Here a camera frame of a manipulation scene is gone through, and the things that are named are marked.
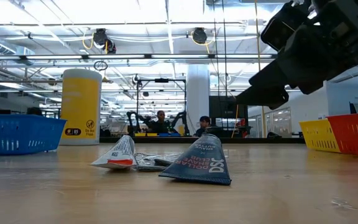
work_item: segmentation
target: yellow cylinder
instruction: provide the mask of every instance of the yellow cylinder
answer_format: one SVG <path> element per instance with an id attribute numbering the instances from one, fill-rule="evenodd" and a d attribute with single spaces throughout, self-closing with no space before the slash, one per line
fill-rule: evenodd
<path id="1" fill-rule="evenodd" d="M 91 70 L 68 69 L 63 73 L 62 113 L 66 126 L 61 145 L 99 144 L 102 76 Z"/>

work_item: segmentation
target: red plastic basket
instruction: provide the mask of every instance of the red plastic basket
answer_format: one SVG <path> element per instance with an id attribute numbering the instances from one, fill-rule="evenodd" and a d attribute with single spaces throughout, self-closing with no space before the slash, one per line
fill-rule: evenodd
<path id="1" fill-rule="evenodd" d="M 358 155 L 358 114 L 329 116 L 328 121 L 341 152 Z"/>

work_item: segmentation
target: wall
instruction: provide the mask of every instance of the wall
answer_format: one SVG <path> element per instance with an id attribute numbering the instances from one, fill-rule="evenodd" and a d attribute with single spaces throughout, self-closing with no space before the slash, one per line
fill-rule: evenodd
<path id="1" fill-rule="evenodd" d="M 11 110 L 26 113 L 30 107 L 39 107 L 39 102 L 29 96 L 8 94 L 7 98 L 0 97 L 0 110 Z"/>
<path id="2" fill-rule="evenodd" d="M 328 99 L 326 86 L 315 91 L 310 95 L 304 95 L 301 92 L 290 92 L 290 99 L 276 110 L 284 108 L 291 109 L 291 130 L 293 133 L 301 131 L 299 121 L 316 120 L 319 117 L 328 115 Z M 271 112 L 268 107 L 264 108 L 265 113 Z M 262 107 L 252 107 L 248 110 L 248 116 L 262 114 Z"/>
<path id="3" fill-rule="evenodd" d="M 329 115 L 349 114 L 349 102 L 358 103 L 358 77 L 340 83 L 328 83 Z"/>

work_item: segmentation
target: ceiling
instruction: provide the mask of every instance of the ceiling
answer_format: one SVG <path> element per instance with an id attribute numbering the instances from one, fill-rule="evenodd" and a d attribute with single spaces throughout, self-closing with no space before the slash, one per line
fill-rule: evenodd
<path id="1" fill-rule="evenodd" d="M 96 28 L 107 29 L 108 36 L 117 47 L 117 54 L 207 54 L 207 47 L 196 45 L 191 39 L 195 27 L 203 27 L 208 35 L 208 51 L 211 54 L 276 54 L 276 51 L 260 42 L 257 49 L 257 26 L 261 32 L 267 21 L 283 6 L 277 0 L 259 1 L 256 21 L 255 4 L 240 3 L 253 1 L 224 0 L 213 5 L 204 0 L 0 0 L 0 42 L 12 46 L 28 48 L 35 55 L 86 55 L 103 54 L 103 50 L 91 45 L 92 33 Z M 109 68 L 101 72 L 114 83 L 104 83 L 105 90 L 130 90 L 133 88 L 132 78 L 138 74 L 141 78 L 176 78 L 185 79 L 191 60 L 106 60 Z M 260 67 L 269 61 L 264 60 Z M 47 60 L 36 62 L 33 66 L 0 61 L 0 69 L 8 71 L 8 78 L 20 78 L 32 75 L 32 81 L 61 79 L 64 70 L 74 67 L 94 70 L 93 61 Z M 227 69 L 229 77 L 227 88 L 237 90 L 235 95 L 245 90 L 248 79 L 259 71 L 258 60 L 244 61 L 224 59 L 211 60 L 209 64 L 211 83 L 217 84 L 219 78 L 224 82 Z M 47 83 L 22 84 L 23 88 L 42 90 L 59 90 Z M 217 85 L 211 86 L 211 94 L 217 95 Z M 170 110 L 177 113 L 184 108 L 179 106 L 179 99 L 184 98 L 180 85 L 175 83 L 150 83 L 147 88 L 175 90 L 173 92 L 150 92 L 148 98 L 141 96 L 145 102 L 160 99 L 161 104 L 154 108 Z M 0 85 L 0 89 L 12 89 Z M 58 93 L 38 93 L 40 101 L 58 103 Z M 104 92 L 102 97 L 106 105 L 115 105 L 117 111 L 130 110 L 135 101 L 135 93 Z M 145 111 L 153 108 L 143 105 Z"/>

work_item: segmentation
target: wooden table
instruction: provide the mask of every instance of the wooden table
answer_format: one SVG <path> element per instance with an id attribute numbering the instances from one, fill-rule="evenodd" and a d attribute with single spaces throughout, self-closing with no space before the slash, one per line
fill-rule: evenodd
<path id="1" fill-rule="evenodd" d="M 358 157 L 301 144 L 227 144 L 227 187 L 88 165 L 111 146 L 0 157 L 0 223 L 358 223 Z M 136 145 L 158 154 L 188 146 Z"/>

